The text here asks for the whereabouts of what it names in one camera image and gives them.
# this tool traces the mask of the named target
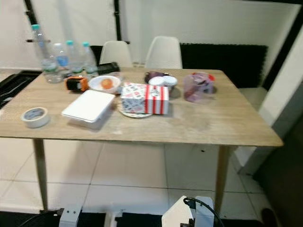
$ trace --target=cardboard box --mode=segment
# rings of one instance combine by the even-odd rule
[[[169,90],[167,87],[126,82],[121,93],[123,111],[141,114],[167,114]]]

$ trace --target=wooden table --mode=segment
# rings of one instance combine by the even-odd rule
[[[126,81],[144,83],[144,68],[123,68]],[[215,210],[220,211],[230,150],[234,146],[282,146],[281,139],[264,122],[245,97],[219,70],[204,70],[216,78],[217,92],[194,104],[183,98],[183,78],[201,70],[157,70],[173,74],[178,85],[172,94],[168,115],[145,119],[128,118],[114,110],[99,131],[69,123],[61,111],[80,94],[65,89],[64,83],[49,84],[40,75],[4,108],[0,137],[33,139],[43,208],[47,206],[46,167],[43,139],[102,140],[146,143],[186,143],[220,145],[217,166]],[[21,121],[24,111],[48,109],[51,121],[29,129]]]

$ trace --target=plastic water bottle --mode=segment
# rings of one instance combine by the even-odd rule
[[[96,66],[96,59],[91,51],[91,48],[89,46],[88,42],[83,42],[83,47],[84,47],[84,54],[83,54],[83,59],[84,59],[84,69],[86,71],[88,79],[91,79],[93,77],[98,76],[97,73],[97,66]]]
[[[60,74],[62,75],[63,78],[67,78],[69,76],[72,76],[71,69],[69,67],[69,62],[68,62],[68,56],[67,53],[64,49],[64,46],[62,43],[55,43],[53,45],[53,49],[56,55],[57,62],[60,66]]]
[[[59,83],[63,80],[58,74],[56,59],[51,53],[49,43],[44,39],[40,25],[32,25],[36,53],[41,61],[42,70],[49,83]]]
[[[69,67],[71,71],[79,75],[83,71],[83,61],[78,49],[75,47],[73,40],[66,41]]]

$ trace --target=table leg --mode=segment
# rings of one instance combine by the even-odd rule
[[[47,211],[48,206],[47,206],[46,165],[45,165],[43,139],[33,139],[33,144],[34,144],[36,169],[37,169],[37,174],[38,174],[43,210]]]
[[[219,147],[217,178],[216,178],[216,194],[214,200],[214,210],[218,214],[220,214],[220,209],[223,200],[224,188],[225,188],[227,171],[228,171],[229,155],[230,155],[229,146]]]

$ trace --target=orange food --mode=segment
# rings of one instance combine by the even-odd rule
[[[113,81],[111,79],[104,79],[101,81],[103,89],[110,89],[113,87]]]

